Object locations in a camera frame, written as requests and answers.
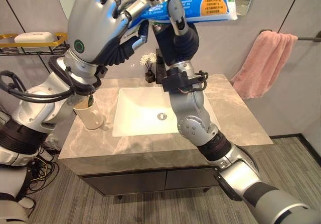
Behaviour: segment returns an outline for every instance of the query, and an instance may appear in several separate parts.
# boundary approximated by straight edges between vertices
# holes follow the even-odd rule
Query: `white box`
[[[55,42],[57,37],[50,32],[27,32],[15,37],[15,43],[44,43]],[[25,52],[50,52],[49,47],[24,47]]]

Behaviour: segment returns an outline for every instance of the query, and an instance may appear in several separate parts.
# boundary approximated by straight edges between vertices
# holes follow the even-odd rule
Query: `gray carpet floor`
[[[263,180],[286,190],[314,209],[321,208],[321,167],[299,140],[275,139],[274,145],[246,149],[258,162]],[[102,197],[59,163],[61,170],[37,202],[30,223],[257,223],[242,202],[219,188]]]

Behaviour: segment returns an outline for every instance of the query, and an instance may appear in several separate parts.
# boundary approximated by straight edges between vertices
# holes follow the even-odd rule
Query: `towel bar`
[[[260,34],[264,31],[271,31],[270,29],[263,29],[260,31]],[[314,42],[321,42],[321,31],[315,37],[298,37],[298,41],[314,41]]]

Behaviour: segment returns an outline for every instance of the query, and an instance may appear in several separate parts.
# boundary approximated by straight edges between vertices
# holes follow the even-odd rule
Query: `cabinet leg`
[[[203,189],[203,192],[206,193],[206,192],[208,192],[210,189],[211,189],[211,188],[204,188],[204,189]]]

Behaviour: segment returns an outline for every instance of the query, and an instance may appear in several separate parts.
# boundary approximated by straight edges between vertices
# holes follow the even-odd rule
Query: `white cup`
[[[74,107],[74,110],[87,129],[94,130],[103,125],[105,117],[100,112],[95,99],[90,107],[82,108],[77,106]]]

